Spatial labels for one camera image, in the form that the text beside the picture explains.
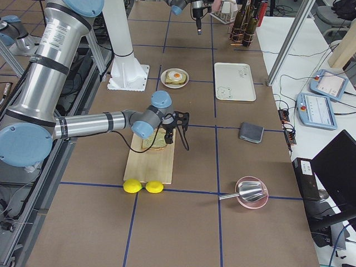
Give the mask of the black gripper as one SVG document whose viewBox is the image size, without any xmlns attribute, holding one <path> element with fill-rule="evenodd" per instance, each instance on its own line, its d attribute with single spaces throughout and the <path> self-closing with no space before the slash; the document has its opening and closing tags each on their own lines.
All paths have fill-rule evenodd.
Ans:
<svg viewBox="0 0 356 267">
<path fill-rule="evenodd" d="M 204 10 L 206 13 L 211 12 L 211 0 L 192 0 L 191 1 L 191 10 L 192 10 L 192 17 L 196 19 L 196 27 L 197 27 L 197 34 L 202 34 L 202 25 L 201 19 L 205 15 Z"/>
<path fill-rule="evenodd" d="M 186 132 L 188 130 L 189 119 L 190 114 L 188 112 L 174 111 L 173 113 L 166 114 L 162 122 L 162 127 L 167 130 L 165 133 L 166 144 L 172 144 L 174 142 L 173 131 L 169 130 L 181 126 L 183 132 Z"/>
</svg>

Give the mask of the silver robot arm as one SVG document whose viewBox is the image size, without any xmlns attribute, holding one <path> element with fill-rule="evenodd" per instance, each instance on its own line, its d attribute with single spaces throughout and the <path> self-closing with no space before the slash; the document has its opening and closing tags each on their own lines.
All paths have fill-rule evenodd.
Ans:
<svg viewBox="0 0 356 267">
<path fill-rule="evenodd" d="M 204 16 L 212 11 L 212 4 L 214 1 L 209 0 L 168 0 L 165 1 L 170 7 L 171 12 L 178 16 L 184 8 L 190 4 L 191 18 L 196 22 L 197 34 L 202 34 L 201 20 Z"/>
<path fill-rule="evenodd" d="M 156 91 L 144 112 L 125 110 L 96 115 L 55 117 L 54 111 L 83 36 L 103 14 L 115 58 L 108 88 L 142 91 L 149 67 L 135 58 L 123 1 L 48 1 L 48 23 L 37 53 L 31 57 L 28 76 L 14 104 L 1 121 L 1 160 L 15 167 L 41 163 L 56 139 L 117 132 L 130 128 L 146 139 L 156 128 L 166 130 L 173 142 L 176 128 L 182 135 L 189 124 L 187 112 L 175 111 L 170 95 Z"/>
</svg>

